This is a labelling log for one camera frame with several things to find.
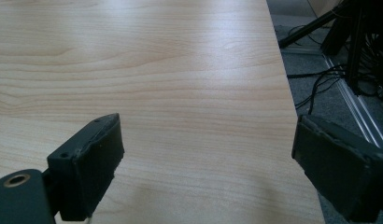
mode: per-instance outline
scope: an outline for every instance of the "table top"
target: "table top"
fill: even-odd
[[[0,1],[0,177],[116,112],[92,223],[323,222],[264,0]]]

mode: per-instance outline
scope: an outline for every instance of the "gray carpet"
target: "gray carpet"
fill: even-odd
[[[291,27],[276,26],[275,29],[277,38],[281,39],[288,35],[288,31]],[[327,32],[328,29],[318,29],[311,34],[311,37],[318,42],[321,42]],[[328,69],[324,58],[317,53],[319,52],[319,44],[307,37],[301,39],[298,43],[301,46],[293,44],[282,51],[282,58],[288,75],[316,73]],[[308,51],[312,51],[313,53],[292,53],[292,49],[295,49],[295,52],[298,51],[297,49],[308,49]],[[343,49],[338,56],[334,57],[334,60],[335,63],[345,63],[347,61],[347,52]],[[302,102],[311,94],[316,79],[317,77],[289,79],[291,94],[296,104]],[[368,104],[369,110],[383,131],[383,102],[372,97],[364,97],[364,100]],[[308,108],[309,104],[302,106],[296,110],[297,114],[307,114]],[[340,126],[343,126],[347,130],[362,136],[356,121],[352,117],[346,102],[335,84],[328,91],[316,96],[312,114],[329,119]],[[347,223],[325,198],[319,196],[319,200],[326,223]],[[376,223],[383,223],[383,214],[380,214]]]

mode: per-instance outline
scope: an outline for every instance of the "wooden table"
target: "wooden table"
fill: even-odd
[[[0,177],[121,114],[92,223],[321,223],[264,0],[0,1]]]

